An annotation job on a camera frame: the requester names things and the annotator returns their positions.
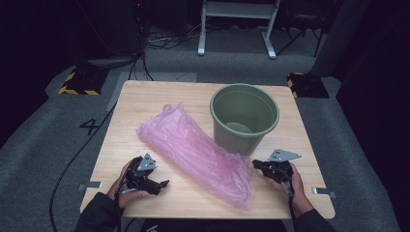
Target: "plastic bag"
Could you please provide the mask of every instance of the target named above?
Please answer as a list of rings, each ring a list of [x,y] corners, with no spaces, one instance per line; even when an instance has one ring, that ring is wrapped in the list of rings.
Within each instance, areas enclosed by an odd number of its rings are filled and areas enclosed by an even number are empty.
[[[181,104],[174,108],[165,105],[160,115],[142,124],[136,133],[211,193],[236,207],[250,209],[253,168],[249,157],[221,148]]]

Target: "yellow black hazard tape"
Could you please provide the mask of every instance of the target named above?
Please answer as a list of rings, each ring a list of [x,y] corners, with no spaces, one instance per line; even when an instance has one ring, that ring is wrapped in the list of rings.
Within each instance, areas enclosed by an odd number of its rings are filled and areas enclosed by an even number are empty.
[[[287,86],[296,98],[325,98],[329,97],[320,77],[313,76],[310,72],[292,72],[286,77]]]
[[[67,76],[59,94],[100,95],[108,71],[77,72],[76,69]]]

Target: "hand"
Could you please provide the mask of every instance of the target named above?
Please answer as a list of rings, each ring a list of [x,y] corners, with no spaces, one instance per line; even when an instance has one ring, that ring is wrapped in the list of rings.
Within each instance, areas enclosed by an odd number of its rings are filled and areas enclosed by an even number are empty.
[[[121,171],[121,175],[120,177],[114,182],[114,184],[112,184],[111,188],[109,189],[108,193],[106,194],[111,200],[115,200],[115,191],[117,190],[118,186],[120,185],[121,179],[124,176],[124,174],[127,171],[128,166],[130,165],[130,163],[132,162],[129,161],[124,167],[123,170]],[[118,205],[121,209],[123,209],[124,207],[126,207],[126,205],[130,202],[133,201],[134,199],[137,198],[141,198],[144,197],[146,195],[148,195],[148,191],[146,190],[135,190],[135,191],[131,191],[128,193],[124,193],[124,194],[119,194],[120,200],[118,202]]]
[[[295,213],[295,217],[298,218],[300,215],[306,213],[307,211],[313,210],[313,206],[311,205],[308,198],[305,196],[304,190],[304,183],[302,182],[301,174],[296,169],[296,166],[293,163],[290,163],[293,170],[292,175],[292,185],[293,189],[295,190],[295,196],[293,197],[293,211]],[[278,191],[280,191],[281,195],[288,200],[289,196],[286,190],[283,188],[281,184],[278,184],[276,181],[272,179],[268,179],[268,182]]]

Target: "cable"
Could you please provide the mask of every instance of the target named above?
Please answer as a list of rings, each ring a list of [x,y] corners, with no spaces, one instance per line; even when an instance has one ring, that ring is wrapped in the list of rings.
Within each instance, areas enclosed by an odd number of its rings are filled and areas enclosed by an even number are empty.
[[[128,229],[130,228],[130,226],[132,225],[132,223],[133,223],[134,221],[136,221],[136,218],[133,218],[133,219],[127,224],[126,230],[125,230],[124,232],[128,232]]]
[[[130,69],[130,74],[129,74],[129,80],[131,79],[131,75],[132,75],[132,69],[135,67],[137,59],[135,59],[132,63],[131,69]],[[64,168],[63,172],[61,173],[60,177],[58,178],[57,184],[54,187],[53,192],[51,193],[51,198],[49,201],[49,205],[48,205],[48,213],[49,213],[49,217],[50,217],[50,222],[51,222],[51,226],[53,228],[54,232],[57,232],[57,226],[55,224],[54,221],[54,215],[53,215],[53,203],[54,203],[54,197],[55,197],[55,193],[57,192],[58,187],[60,186],[61,181],[63,180],[64,175],[66,174],[67,170],[70,168],[70,166],[72,165],[72,163],[75,161],[75,159],[78,157],[78,155],[84,150],[84,148],[88,145],[88,143],[91,141],[91,139],[93,139],[93,137],[96,135],[96,133],[100,130],[100,128],[103,126],[103,124],[105,123],[106,119],[108,118],[108,116],[112,113],[112,111],[114,111],[115,106],[117,105],[117,102],[114,103],[114,105],[111,107],[111,109],[109,110],[109,112],[105,115],[105,117],[102,119],[102,122],[100,123],[100,126],[96,128],[96,130],[90,135],[90,137],[85,141],[85,143],[80,147],[80,149],[75,153],[75,155],[73,156],[73,158],[69,161],[69,163],[67,164],[67,166]]]
[[[90,17],[87,15],[87,13],[84,11],[84,9],[82,8],[81,4],[78,2],[78,0],[75,0],[76,4],[78,5],[78,7],[81,9],[82,13],[84,14],[85,18],[88,21],[88,24],[90,24],[91,28],[93,29],[94,33],[96,34],[97,38],[99,39],[99,41],[102,43],[103,46],[105,46],[105,48],[107,48],[108,50],[112,51],[113,53],[117,54],[117,55],[133,55],[133,53],[129,53],[129,54],[125,54],[122,52],[118,52],[114,49],[112,49],[111,47],[109,47],[104,41],[103,39],[100,37],[100,34],[97,32],[96,28],[94,27],[93,23],[91,22]]]

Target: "green bucket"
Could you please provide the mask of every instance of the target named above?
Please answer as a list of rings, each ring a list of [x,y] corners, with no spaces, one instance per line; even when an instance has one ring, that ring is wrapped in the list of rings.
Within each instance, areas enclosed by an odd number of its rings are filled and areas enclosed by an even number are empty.
[[[274,98],[248,84],[231,84],[217,90],[211,99],[215,142],[229,153],[250,156],[265,134],[278,124]]]

